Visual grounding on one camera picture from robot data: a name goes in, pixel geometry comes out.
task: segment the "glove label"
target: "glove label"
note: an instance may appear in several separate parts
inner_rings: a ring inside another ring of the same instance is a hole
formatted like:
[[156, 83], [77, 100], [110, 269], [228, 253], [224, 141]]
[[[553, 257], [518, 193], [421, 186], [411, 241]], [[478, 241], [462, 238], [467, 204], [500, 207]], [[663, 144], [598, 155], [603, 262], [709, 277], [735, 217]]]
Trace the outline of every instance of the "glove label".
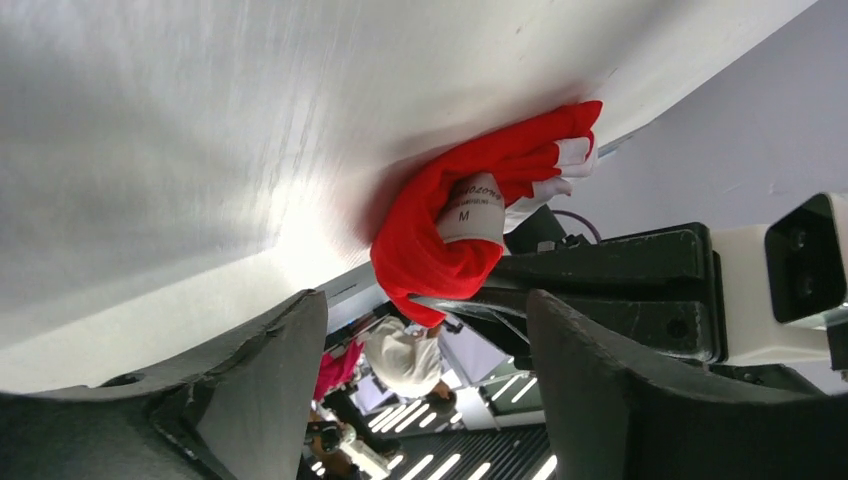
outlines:
[[491, 173], [478, 173], [454, 185], [447, 205], [436, 220], [445, 243], [486, 240], [503, 244], [504, 199]]

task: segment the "white camera housing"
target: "white camera housing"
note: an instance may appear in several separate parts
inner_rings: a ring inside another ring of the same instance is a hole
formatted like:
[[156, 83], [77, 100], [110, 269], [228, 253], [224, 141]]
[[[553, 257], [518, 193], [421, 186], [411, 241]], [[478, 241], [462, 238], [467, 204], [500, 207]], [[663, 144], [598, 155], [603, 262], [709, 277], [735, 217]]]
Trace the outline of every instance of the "white camera housing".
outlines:
[[848, 321], [848, 196], [822, 193], [773, 225], [713, 231], [730, 365], [827, 360]]

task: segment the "person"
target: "person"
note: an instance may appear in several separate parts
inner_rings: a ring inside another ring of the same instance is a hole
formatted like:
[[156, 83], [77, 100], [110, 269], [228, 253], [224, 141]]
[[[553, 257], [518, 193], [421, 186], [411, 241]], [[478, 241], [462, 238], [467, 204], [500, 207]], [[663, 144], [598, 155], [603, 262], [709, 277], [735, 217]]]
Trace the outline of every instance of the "person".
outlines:
[[[320, 422], [323, 419], [317, 412], [309, 412], [310, 422]], [[310, 468], [303, 455], [300, 456], [300, 465], [297, 469], [296, 480], [361, 480], [362, 475], [359, 468], [350, 461], [347, 455], [341, 451], [327, 453], [321, 446], [321, 438], [316, 437], [310, 444], [312, 454], [321, 461], [324, 467], [323, 475], [318, 475]]]
[[397, 395], [424, 397], [430, 409], [439, 416], [450, 414], [456, 407], [456, 393], [441, 380], [442, 361], [438, 345], [441, 325], [414, 335], [406, 333], [405, 329], [406, 325], [400, 318], [390, 315], [368, 335], [364, 343], [355, 341], [336, 358], [325, 354], [314, 395], [316, 401], [322, 402], [326, 408], [335, 411], [339, 419], [353, 426], [366, 445], [386, 458], [394, 457], [401, 448], [400, 443], [382, 439], [372, 432], [348, 393], [335, 390], [336, 386], [350, 380], [352, 365], [360, 352], [364, 352], [380, 382]]
[[456, 393], [441, 379], [441, 331], [438, 325], [409, 334], [400, 318], [389, 316], [371, 332], [364, 353], [374, 376], [389, 390], [407, 398], [426, 397], [433, 411], [447, 414], [456, 406]]

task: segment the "ceiling light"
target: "ceiling light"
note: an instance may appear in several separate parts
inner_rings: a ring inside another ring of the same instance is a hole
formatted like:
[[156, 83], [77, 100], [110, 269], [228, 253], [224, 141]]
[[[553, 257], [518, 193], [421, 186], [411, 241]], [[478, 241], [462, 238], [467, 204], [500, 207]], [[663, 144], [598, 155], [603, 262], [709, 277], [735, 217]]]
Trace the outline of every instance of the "ceiling light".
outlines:
[[398, 423], [402, 422], [407, 415], [414, 412], [419, 405], [421, 405], [421, 400], [416, 400], [412, 402], [406, 407], [406, 410], [404, 410], [403, 413], [401, 413], [400, 415], [396, 415], [395, 418], [385, 424], [383, 428], [380, 429], [380, 431], [383, 433], [389, 433], [393, 428], [397, 426]]
[[472, 473], [471, 476], [468, 477], [468, 480], [480, 480], [481, 478], [483, 478], [483, 475], [485, 475], [486, 472], [489, 471], [490, 468], [492, 468], [492, 464], [489, 462], [480, 465], [479, 467], [477, 467], [477, 470], [474, 470], [474, 473]]
[[386, 417], [388, 417], [389, 415], [391, 415], [391, 413], [392, 413], [392, 412], [394, 412], [394, 411], [395, 411], [395, 408], [394, 408], [394, 407], [389, 407], [389, 408], [387, 408], [387, 409], [383, 410], [382, 412], [380, 412], [380, 414], [379, 414], [379, 415], [377, 415], [376, 417], [374, 417], [374, 419], [373, 419], [373, 420], [371, 420], [370, 422], [368, 422], [368, 428], [372, 428], [372, 427], [374, 427], [374, 425], [377, 425], [378, 423], [382, 422], [383, 420], [385, 420], [385, 419], [386, 419]]
[[454, 465], [456, 465], [456, 463], [459, 461], [459, 458], [460, 455], [458, 453], [454, 453], [453, 455], [451, 455], [450, 458], [448, 458], [447, 461], [443, 463], [438, 470], [433, 472], [433, 474], [430, 475], [427, 480], [439, 480], [440, 478], [444, 477], [445, 474], [448, 473]]
[[389, 470], [394, 470], [395, 467], [400, 465], [400, 462], [402, 462], [402, 461], [403, 461], [403, 455], [397, 455], [397, 456], [395, 456], [395, 458], [392, 459], [391, 462], [389, 462], [389, 465], [386, 468], [388, 468]]
[[432, 412], [430, 415], [424, 417], [424, 420], [421, 420], [421, 423], [418, 424], [420, 428], [424, 428], [427, 425], [430, 425], [430, 422], [436, 419], [436, 412]]
[[378, 423], [377, 425], [374, 425], [374, 428], [372, 428], [371, 431], [374, 432], [374, 433], [379, 433], [380, 430], [382, 430], [383, 427], [385, 427], [387, 423], [394, 420], [395, 417], [400, 415], [401, 413], [403, 413], [404, 410], [406, 410], [406, 405], [401, 405], [400, 407], [398, 407], [397, 410], [394, 411], [394, 413], [392, 413], [391, 415], [384, 418], [382, 422]]
[[527, 385], [524, 385], [524, 388], [522, 388], [518, 393], [515, 394], [514, 397], [512, 397], [512, 403], [521, 400], [521, 397], [523, 397], [525, 393], [527, 393], [531, 388], [533, 388], [533, 385], [536, 385], [535, 378], [527, 382]]
[[512, 378], [510, 378], [510, 379], [509, 379], [509, 381], [508, 381], [508, 382], [506, 382], [506, 385], [504, 385], [503, 387], [501, 387], [501, 389], [500, 389], [500, 390], [498, 390], [498, 392], [497, 392], [497, 393], [496, 393], [496, 394], [492, 397], [492, 401], [494, 402], [495, 400], [497, 400], [497, 399], [501, 398], [501, 395], [503, 395], [503, 394], [504, 394], [504, 392], [505, 392], [505, 391], [507, 391], [507, 389], [508, 389], [509, 387], [511, 387], [511, 386], [512, 386], [515, 382], [517, 382], [517, 381], [518, 381], [518, 378], [519, 378], [519, 377], [518, 377], [518, 375], [515, 375], [515, 376], [513, 376]]
[[415, 413], [413, 413], [412, 415], [406, 417], [406, 420], [404, 420], [403, 423], [398, 425], [398, 428], [395, 429], [395, 433], [400, 433], [400, 432], [404, 431], [406, 429], [406, 427], [412, 425], [412, 422], [414, 422], [421, 415], [424, 415], [424, 412], [426, 412], [429, 409], [430, 409], [429, 404], [421, 405], [421, 408], [416, 410]]
[[546, 461], [545, 464], [542, 465], [542, 468], [540, 468], [539, 471], [536, 472], [536, 475], [533, 476], [532, 480], [548, 480], [549, 478], [551, 478], [551, 474], [554, 473], [555, 469], [556, 456], [551, 455], [551, 457], [548, 458], [548, 461]]
[[406, 475], [404, 475], [403, 478], [401, 478], [400, 480], [412, 480], [413, 478], [415, 478], [416, 475], [421, 473], [421, 470], [424, 470], [424, 468], [432, 461], [433, 455], [427, 455], [426, 457], [422, 458], [417, 465], [412, 467], [412, 470], [406, 472]]

